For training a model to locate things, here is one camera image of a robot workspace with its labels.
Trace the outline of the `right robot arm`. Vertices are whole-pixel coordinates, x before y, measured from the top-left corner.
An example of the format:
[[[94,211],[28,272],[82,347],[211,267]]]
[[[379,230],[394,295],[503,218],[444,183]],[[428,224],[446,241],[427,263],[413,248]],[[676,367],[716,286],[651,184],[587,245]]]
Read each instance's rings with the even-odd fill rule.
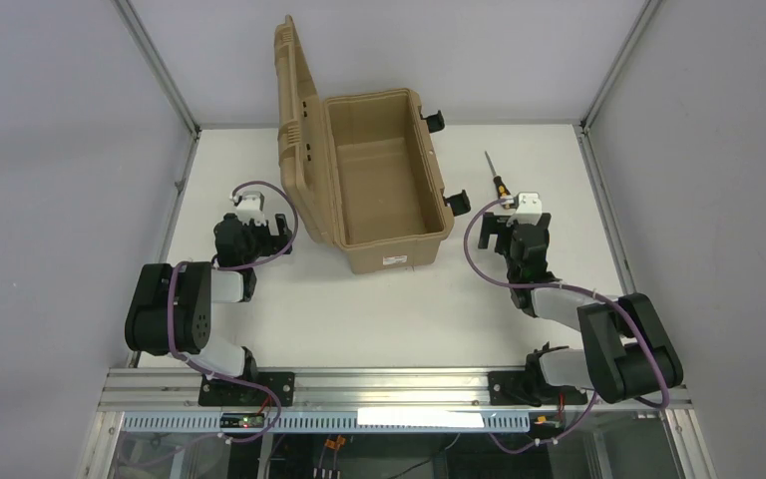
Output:
[[[513,404],[582,404],[594,394],[609,404],[634,400],[667,407],[683,368],[651,299],[562,282],[549,269],[550,222],[548,214],[529,222],[483,213],[477,247],[491,247],[503,258],[501,285],[516,309],[575,330],[581,346],[545,344],[527,355],[521,369],[491,374],[493,385]]]

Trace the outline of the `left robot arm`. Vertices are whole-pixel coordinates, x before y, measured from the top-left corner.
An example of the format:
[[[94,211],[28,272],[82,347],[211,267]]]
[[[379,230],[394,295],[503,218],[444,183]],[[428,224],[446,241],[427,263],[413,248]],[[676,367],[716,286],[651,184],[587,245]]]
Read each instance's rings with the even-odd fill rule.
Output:
[[[253,353],[212,330],[212,307],[253,299],[257,275],[251,265],[291,253],[286,216],[271,222],[228,213],[213,228],[215,256],[208,261],[143,266],[125,322],[134,352],[170,356],[209,378],[257,380]]]

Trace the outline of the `black yellow screwdriver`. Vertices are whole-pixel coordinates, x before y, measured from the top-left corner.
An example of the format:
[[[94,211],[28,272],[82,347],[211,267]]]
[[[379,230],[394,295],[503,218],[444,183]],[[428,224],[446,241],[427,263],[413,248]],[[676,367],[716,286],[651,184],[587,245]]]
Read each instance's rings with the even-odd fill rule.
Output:
[[[496,197],[500,201],[501,207],[505,210],[509,210],[514,206],[514,197],[504,183],[502,176],[498,174],[490,154],[485,151],[484,156],[492,175]]]

